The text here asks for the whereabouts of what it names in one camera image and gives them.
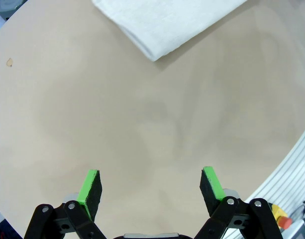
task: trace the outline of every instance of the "screw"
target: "screw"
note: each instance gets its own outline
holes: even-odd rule
[[[48,207],[47,206],[45,206],[45,207],[43,207],[43,209],[42,209],[42,212],[47,212],[48,211]]]
[[[68,208],[69,208],[69,209],[74,209],[74,208],[75,208],[75,204],[74,204],[74,203],[70,203],[70,204],[68,205]]]
[[[227,199],[227,204],[233,205],[234,204],[234,200],[231,199],[231,198]]]
[[[95,233],[90,232],[90,233],[88,233],[88,237],[89,237],[89,238],[93,238],[93,237],[94,237],[94,234],[95,234]]]
[[[255,205],[256,207],[261,207],[261,206],[262,206],[262,203],[261,203],[260,201],[255,201],[255,202],[254,202],[254,205]]]

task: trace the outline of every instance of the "stain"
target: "stain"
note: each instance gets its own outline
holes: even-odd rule
[[[8,67],[12,67],[12,65],[13,65],[13,59],[12,59],[12,58],[9,58],[9,59],[7,60],[7,62],[6,62],[6,65],[7,65]]]

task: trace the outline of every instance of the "red button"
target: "red button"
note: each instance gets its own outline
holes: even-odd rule
[[[277,225],[280,226],[283,229],[287,229],[292,224],[293,220],[291,218],[280,216],[277,219]]]

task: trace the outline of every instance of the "folded towel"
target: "folded towel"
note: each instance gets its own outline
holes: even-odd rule
[[[152,61],[168,54],[246,0],[92,0]]]

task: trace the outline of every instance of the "round table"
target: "round table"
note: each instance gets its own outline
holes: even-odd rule
[[[0,211],[22,236],[99,169],[107,238],[193,237],[203,166],[245,200],[304,129],[305,0],[249,0],[156,62],[90,0],[29,0],[0,30]]]

